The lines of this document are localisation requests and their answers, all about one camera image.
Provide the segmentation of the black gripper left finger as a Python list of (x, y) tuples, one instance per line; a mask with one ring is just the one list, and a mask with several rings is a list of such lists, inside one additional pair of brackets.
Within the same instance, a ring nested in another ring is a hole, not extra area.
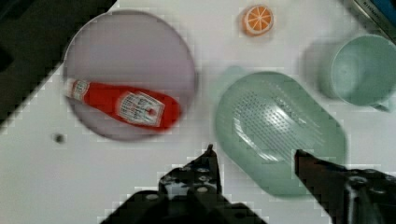
[(219, 164), (212, 146), (171, 170), (156, 190), (129, 197), (100, 224), (267, 224), (243, 203), (222, 195)]

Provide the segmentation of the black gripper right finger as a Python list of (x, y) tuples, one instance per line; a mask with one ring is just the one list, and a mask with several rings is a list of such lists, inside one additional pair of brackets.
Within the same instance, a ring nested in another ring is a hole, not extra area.
[(332, 224), (396, 224), (396, 181), (374, 169), (347, 169), (301, 149), (295, 174)]

